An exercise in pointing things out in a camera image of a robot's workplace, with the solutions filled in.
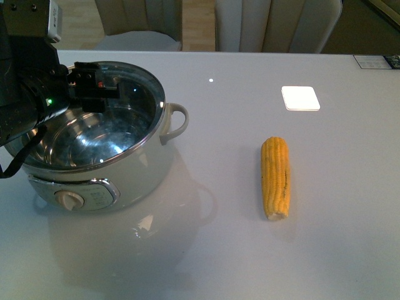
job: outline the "pot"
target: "pot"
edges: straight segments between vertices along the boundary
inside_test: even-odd
[[[188,126],[188,112],[166,103],[161,83],[146,70],[99,62],[103,84],[121,90],[104,113],[70,108],[46,123],[47,133],[22,168],[47,202],[74,211],[123,208],[148,195],[173,161],[171,139]],[[184,115],[171,131],[173,112]],[[37,129],[6,145],[15,156]]]

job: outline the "corn cob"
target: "corn cob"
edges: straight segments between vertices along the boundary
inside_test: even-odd
[[[289,149],[281,137],[270,137],[262,144],[261,186],[267,218],[286,218],[290,204]]]

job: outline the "table surface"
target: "table surface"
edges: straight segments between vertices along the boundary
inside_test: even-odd
[[[59,57],[147,69],[189,126],[165,180],[120,211],[51,207],[23,171],[0,181],[0,299],[398,298],[400,71],[322,54]],[[286,110],[282,86],[312,86],[321,109]],[[292,174],[276,222],[259,165],[271,136],[287,141]]]

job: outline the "floor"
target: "floor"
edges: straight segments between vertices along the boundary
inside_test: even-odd
[[[57,49],[92,49],[103,37],[94,0],[57,0],[62,39]],[[183,51],[214,51],[214,0],[183,0]]]

